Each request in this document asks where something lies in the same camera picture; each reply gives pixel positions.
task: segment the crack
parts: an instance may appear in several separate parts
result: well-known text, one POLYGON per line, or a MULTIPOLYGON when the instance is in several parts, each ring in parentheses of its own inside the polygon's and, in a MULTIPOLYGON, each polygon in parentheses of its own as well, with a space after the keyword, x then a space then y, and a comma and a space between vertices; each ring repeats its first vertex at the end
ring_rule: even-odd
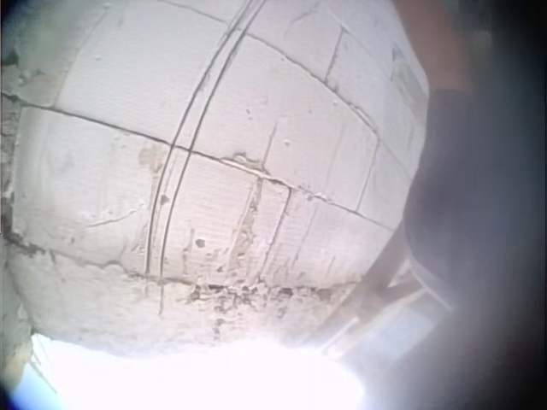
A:
POLYGON ((328 68, 326 69, 325 82, 327 82, 329 75, 331 75, 332 68, 334 67, 334 64, 336 63, 336 60, 338 58, 338 49, 340 48, 340 43, 342 42, 343 36, 344 36, 344 28, 340 27, 340 34, 338 35, 338 40, 336 40, 336 45, 334 46, 334 53, 332 54, 332 60, 330 64, 328 65, 328 68))
POLYGON ((268 263, 270 254, 272 253, 272 249, 274 248, 274 243, 277 241, 277 238, 279 236, 279 232, 281 231, 281 226, 283 225, 283 222, 285 221, 285 217, 288 215, 287 210, 289 208, 289 203, 291 202, 291 197, 292 197, 292 189, 289 188, 289 193, 288 193, 287 199, 285 201, 285 206, 283 207, 283 211, 281 212, 281 217, 279 218, 279 222, 278 222, 277 226, 275 227, 275 232, 273 233, 272 242, 269 244, 268 251, 266 252, 266 255, 264 256, 264 263, 262 263, 262 267, 258 271, 257 280, 261 280, 264 269, 266 268, 266 265, 268 263))
POLYGON ((136 212, 137 212, 137 209, 132 209, 127 214, 122 215, 119 218, 113 218, 111 220, 100 220, 98 222, 93 222, 91 224, 88 224, 87 227, 88 228, 94 228, 94 227, 97 227, 97 226, 105 226, 105 225, 108 225, 108 224, 114 224, 115 222, 120 222, 122 220, 125 220, 125 219, 129 218, 131 215, 133 215, 136 212))
POLYGON ((275 134, 277 133, 277 127, 279 125, 279 121, 275 121, 275 125, 273 126, 272 132, 270 132, 270 135, 268 137, 268 146, 266 147, 266 153, 264 154, 264 159, 262 160, 262 170, 265 173, 268 173, 266 171, 266 161, 268 160, 268 157, 270 155, 270 149, 272 148, 272 142, 274 141, 275 134))
POLYGON ((313 13, 317 12, 317 9, 319 8, 319 2, 315 3, 313 6, 311 6, 308 10, 304 11, 300 15, 296 16, 294 19, 291 20, 289 23, 289 26, 285 29, 283 32, 283 37, 287 37, 289 32, 292 30, 292 28, 300 21, 304 20, 305 18, 311 16, 313 13))

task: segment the chipped concrete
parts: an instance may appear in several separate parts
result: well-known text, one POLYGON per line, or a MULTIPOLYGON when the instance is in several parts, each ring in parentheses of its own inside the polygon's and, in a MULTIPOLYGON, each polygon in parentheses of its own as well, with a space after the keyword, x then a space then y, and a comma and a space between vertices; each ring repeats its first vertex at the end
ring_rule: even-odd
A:
POLYGON ((3 219, 36 329, 146 354, 316 328, 384 248, 423 143, 426 84, 383 3, 24 16, 3 55, 3 219))
POLYGON ((351 290, 331 290, 325 303, 313 288, 165 284, 164 309, 155 282, 118 266, 81 265, 72 258, 9 249, 9 268, 25 289, 37 331, 123 355, 173 353, 241 338, 294 343, 312 331, 351 290))

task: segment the dark fabric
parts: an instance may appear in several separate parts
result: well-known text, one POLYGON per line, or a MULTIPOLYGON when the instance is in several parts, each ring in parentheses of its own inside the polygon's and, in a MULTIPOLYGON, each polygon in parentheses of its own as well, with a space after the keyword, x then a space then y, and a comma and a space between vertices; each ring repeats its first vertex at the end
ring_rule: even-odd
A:
POLYGON ((542 310, 544 153, 485 101, 455 91, 430 96, 405 235, 430 273, 420 280, 454 309, 535 302, 542 310))

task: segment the horizontal line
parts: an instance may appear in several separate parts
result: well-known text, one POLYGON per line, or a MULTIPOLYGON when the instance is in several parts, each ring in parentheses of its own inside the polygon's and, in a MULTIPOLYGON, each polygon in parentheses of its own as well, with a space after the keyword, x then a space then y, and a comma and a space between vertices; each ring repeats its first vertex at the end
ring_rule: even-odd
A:
MULTIPOLYGON (((43 111, 49 111, 51 113, 55 113, 55 114, 61 114, 61 115, 66 115, 67 117, 72 117, 72 118, 77 118, 79 120, 84 120, 84 121, 89 121, 89 122, 92 122, 94 124, 98 124, 100 126, 106 126, 108 128, 112 128, 112 129, 115 129, 117 131, 121 131, 121 132, 125 132, 125 133, 129 133, 129 134, 133 134, 133 135, 137 135, 139 137, 143 137, 143 138, 147 138, 151 141, 154 141, 155 143, 159 143, 159 144, 164 144, 164 145, 167 145, 169 146, 169 143, 167 141, 164 141, 163 139, 160 139, 158 137, 152 137, 151 135, 148 135, 148 134, 144 134, 142 132, 138 132, 138 131, 133 131, 133 130, 129 130, 127 128, 124 128, 122 126, 117 126, 117 125, 114 125, 114 124, 109 124, 108 122, 104 122, 104 121, 101 121, 101 120, 95 120, 93 118, 89 118, 89 117, 85 117, 84 115, 81 115, 81 114, 74 114, 74 113, 69 113, 67 111, 63 111, 59 108, 54 108, 54 107, 45 107, 43 105, 37 105, 37 104, 34 104, 32 102, 27 102, 25 100, 22 100, 20 99, 19 97, 17 96, 8 96, 6 94, 2 94, 4 97, 8 98, 9 100, 11 101, 17 101, 23 108, 35 108, 35 109, 41 109, 43 111)), ((183 148, 183 147, 180 147, 179 145, 176 146, 176 148, 180 148, 184 151, 187 151, 188 149, 186 148, 183 148)))
POLYGON ((175 3, 173 1, 169 1, 169 0, 157 0, 159 3, 165 3, 165 4, 169 4, 171 6, 174 6, 176 8, 179 8, 179 9, 184 9, 184 10, 188 10, 188 11, 191 11, 193 13, 196 13, 197 15, 201 15, 203 17, 207 17, 207 18, 210 18, 211 20, 214 20, 214 21, 218 21, 219 23, 224 23, 226 24, 226 22, 222 19, 219 19, 218 17, 215 17, 213 15, 208 15, 207 13, 204 13, 203 11, 200 11, 198 9, 194 9, 193 7, 191 6, 188 6, 186 4, 180 4, 180 3, 175 3))
MULTIPOLYGON (((103 121, 100 121, 100 120, 94 120, 94 119, 91 119, 91 118, 87 118, 83 115, 79 115, 79 114, 71 114, 71 113, 67 113, 65 111, 62 111, 62 110, 59 110, 57 108, 51 108, 51 107, 43 107, 43 106, 40 106, 40 105, 37 105, 37 104, 32 104, 30 102, 26 102, 24 100, 21 100, 19 97, 15 97, 15 96, 5 96, 7 97, 8 99, 10 100, 15 100, 17 102, 19 102, 21 104, 22 107, 28 107, 28 108, 35 108, 35 109, 42 109, 43 111, 49 111, 49 112, 52 112, 52 113, 56 113, 56 114, 62 114, 62 115, 66 115, 68 117, 74 117, 74 118, 78 118, 79 120, 86 120, 86 121, 90 121, 92 123, 95 123, 95 124, 98 124, 100 126, 106 126, 106 127, 109 127, 109 128, 113 128, 115 130, 118 130, 118 131, 121 131, 121 132, 127 132, 127 133, 130 133, 130 134, 133 134, 133 135, 137 135, 137 136, 140 136, 140 137, 143 137, 143 138, 148 138, 149 140, 151 141, 154 141, 156 143, 159 143, 159 144, 164 144, 166 146, 170 146, 170 144, 162 139, 159 139, 159 138, 155 138, 155 137, 152 137, 150 135, 147 135, 147 134, 143 134, 142 132, 135 132, 135 131, 131 131, 131 130, 127 130, 126 128, 123 128, 123 127, 120 127, 120 126, 114 126, 112 124, 109 124, 109 123, 106 123, 106 122, 103 122, 103 121)), ((188 149, 185 149, 183 147, 180 147, 180 146, 175 146, 175 148, 177 149, 182 149, 183 151, 185 152, 188 152, 188 149)), ((232 168, 235 168, 235 169, 238 169, 240 171, 243 171, 245 173, 249 173, 251 175, 254 175, 256 176, 257 178, 259 179, 264 179, 264 180, 268 180, 270 182, 272 182, 273 184, 277 184, 277 185, 283 185, 285 188, 287 189, 293 189, 293 190, 296 190, 296 191, 299 191, 299 192, 302 192, 304 194, 307 194, 309 196, 312 196, 314 199, 318 199, 320 201, 323 201, 324 203, 327 203, 329 205, 333 205, 334 207, 336 208, 340 208, 340 209, 343 209, 344 211, 350 213, 350 214, 354 214, 368 222, 371 222, 381 228, 384 228, 388 231, 393 231, 391 228, 389 228, 388 226, 385 226, 383 224, 381 224, 380 222, 376 221, 376 220, 371 220, 369 218, 367 218, 366 216, 364 215, 361 215, 359 213, 357 213, 357 211, 355 210, 352 210, 352 209, 349 209, 349 208, 346 208, 346 207, 343 207, 341 205, 338 205, 337 203, 335 202, 332 202, 330 200, 328 200, 327 198, 323 197, 323 196, 320 196, 318 194, 315 194, 314 192, 311 192, 311 191, 308 191, 308 190, 305 190, 303 189, 302 187, 300 186, 292 186, 288 183, 286 183, 285 181, 281 180, 281 179, 277 179, 277 178, 274 178, 274 177, 271 177, 271 176, 268 176, 266 175, 265 173, 261 173, 261 172, 258 172, 256 170, 253 170, 253 169, 250 169, 250 168, 247 168, 246 166, 244 165, 241 165, 241 164, 237 164, 237 163, 231 163, 230 161, 223 161, 222 159, 220 158, 216 158, 212 155, 208 155, 208 154, 204 154, 203 152, 199 152, 199 151, 196 151, 194 150, 190 155, 199 155, 203 158, 207 158, 211 161, 215 161, 215 162, 218 162, 222 165, 225 165, 227 167, 232 167, 232 168)))

